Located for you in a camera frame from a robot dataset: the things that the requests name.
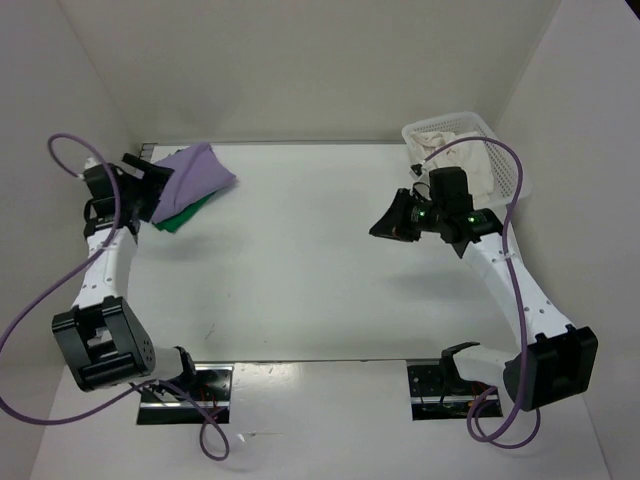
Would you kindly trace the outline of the green t shirt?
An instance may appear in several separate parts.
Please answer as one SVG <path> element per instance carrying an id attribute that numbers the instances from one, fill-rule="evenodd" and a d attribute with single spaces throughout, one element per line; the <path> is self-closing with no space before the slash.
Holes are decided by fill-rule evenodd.
<path id="1" fill-rule="evenodd" d="M 212 198 L 215 194 L 211 193 L 202 197 L 198 201 L 188 205 L 176 215 L 169 217 L 161 222 L 152 222 L 152 225 L 158 231 L 164 231 L 171 234 L 175 234 L 182 226 L 184 226 L 189 220 L 191 220 Z"/>

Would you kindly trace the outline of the lavender t shirt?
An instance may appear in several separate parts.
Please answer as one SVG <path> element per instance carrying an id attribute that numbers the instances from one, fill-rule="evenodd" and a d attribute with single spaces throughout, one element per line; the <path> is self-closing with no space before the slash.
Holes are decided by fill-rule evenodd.
<path id="1" fill-rule="evenodd" d="M 209 143 L 179 150 L 154 163 L 172 171 L 155 208 L 151 222 L 161 223 L 187 207 L 232 185 L 236 175 L 218 159 Z"/>

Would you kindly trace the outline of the cream t shirt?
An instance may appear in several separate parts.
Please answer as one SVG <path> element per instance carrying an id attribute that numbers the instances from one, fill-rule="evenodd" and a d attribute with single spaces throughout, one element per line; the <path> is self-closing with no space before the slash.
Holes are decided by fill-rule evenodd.
<path id="1" fill-rule="evenodd" d="M 453 132 L 412 132 L 408 146 L 417 155 L 416 165 L 420 167 L 420 182 L 429 184 L 429 172 L 437 168 L 460 167 L 467 174 L 469 192 L 474 204 L 484 206 L 489 203 L 495 189 L 494 176 L 487 149 L 481 141 L 462 142 L 440 153 L 429 162 L 424 159 L 435 150 L 454 140 L 479 136 L 477 131 L 456 135 Z"/>

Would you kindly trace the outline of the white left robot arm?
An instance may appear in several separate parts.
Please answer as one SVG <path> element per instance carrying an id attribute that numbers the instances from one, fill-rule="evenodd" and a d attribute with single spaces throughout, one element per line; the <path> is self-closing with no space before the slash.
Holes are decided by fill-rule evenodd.
<path id="1" fill-rule="evenodd" d="M 179 346 L 154 346 L 127 302 L 140 226 L 150 220 L 170 170 L 132 154 L 123 161 L 138 172 L 113 164 L 84 171 L 91 198 L 84 207 L 83 234 L 95 260 L 70 310 L 54 316 L 52 332 L 85 392 L 155 378 L 164 380 L 175 398 L 189 399 L 200 385 L 190 354 Z"/>

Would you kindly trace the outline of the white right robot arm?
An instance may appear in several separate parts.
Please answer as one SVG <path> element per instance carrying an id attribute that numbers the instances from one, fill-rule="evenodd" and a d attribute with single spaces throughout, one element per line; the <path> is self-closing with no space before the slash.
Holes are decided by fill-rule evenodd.
<path id="1" fill-rule="evenodd" d="M 477 341 L 442 351 L 439 382 L 460 393 L 472 382 L 503 388 L 519 409 L 529 412 L 584 393 L 589 386 L 598 340 L 560 312 L 511 250 L 499 218 L 465 200 L 459 211 L 397 190 L 370 235 L 405 243 L 422 233 L 440 236 L 483 281 L 508 320 L 520 351 L 492 350 Z"/>

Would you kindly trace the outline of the white plastic basket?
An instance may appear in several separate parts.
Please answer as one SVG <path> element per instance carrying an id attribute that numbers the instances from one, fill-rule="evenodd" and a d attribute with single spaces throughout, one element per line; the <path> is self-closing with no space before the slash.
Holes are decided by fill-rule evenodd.
<path id="1" fill-rule="evenodd" d="M 493 138 L 495 136 L 494 132 L 489 128 L 486 122 L 484 122 L 484 120 L 479 115 L 473 112 L 446 114 L 439 117 L 421 120 L 404 126 L 401 130 L 401 135 L 408 149 L 409 172 L 416 180 L 418 180 L 418 177 L 421 175 L 420 167 L 415 164 L 415 162 L 417 161 L 417 155 L 410 150 L 410 147 L 408 146 L 408 137 L 412 132 L 429 131 L 453 132 L 456 135 L 477 131 L 479 133 L 479 136 L 481 137 Z M 435 150 L 432 154 L 424 159 L 424 162 L 429 162 L 440 153 L 453 147 L 454 145 L 452 145 L 451 143 Z M 484 206 L 477 206 L 475 204 L 474 205 L 478 208 L 501 207 L 508 204 L 513 197 L 515 188 L 518 184 L 517 167 L 512 156 L 503 148 L 492 143 L 483 143 L 487 149 L 491 162 L 491 169 L 495 181 L 495 189 L 490 196 L 490 201 L 488 204 Z"/>

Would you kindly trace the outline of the aluminium table edge rail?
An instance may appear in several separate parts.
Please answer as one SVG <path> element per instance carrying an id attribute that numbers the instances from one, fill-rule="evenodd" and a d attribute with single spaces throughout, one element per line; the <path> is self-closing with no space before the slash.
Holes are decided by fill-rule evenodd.
<path id="1" fill-rule="evenodd" d="M 150 157 L 155 149 L 155 143 L 144 143 L 140 149 L 141 157 Z"/>

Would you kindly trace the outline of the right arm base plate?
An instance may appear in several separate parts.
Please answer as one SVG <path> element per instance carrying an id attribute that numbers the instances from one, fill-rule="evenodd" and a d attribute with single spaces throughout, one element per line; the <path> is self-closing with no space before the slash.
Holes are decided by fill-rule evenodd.
<path id="1" fill-rule="evenodd" d="M 408 361 L 406 370 L 414 421 L 464 420 L 473 401 L 489 389 L 483 383 L 464 381 L 452 390 L 433 359 Z"/>

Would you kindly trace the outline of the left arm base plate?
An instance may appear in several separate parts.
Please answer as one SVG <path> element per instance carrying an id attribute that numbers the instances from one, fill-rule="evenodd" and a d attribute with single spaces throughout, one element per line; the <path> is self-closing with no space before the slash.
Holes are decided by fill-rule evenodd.
<path id="1" fill-rule="evenodd" d="M 181 386 L 201 408 L 211 413 L 218 424 L 228 424 L 234 367 L 232 364 L 196 363 L 196 379 Z M 145 389 L 140 395 L 138 426 L 197 425 L 204 417 L 181 394 L 166 387 Z"/>

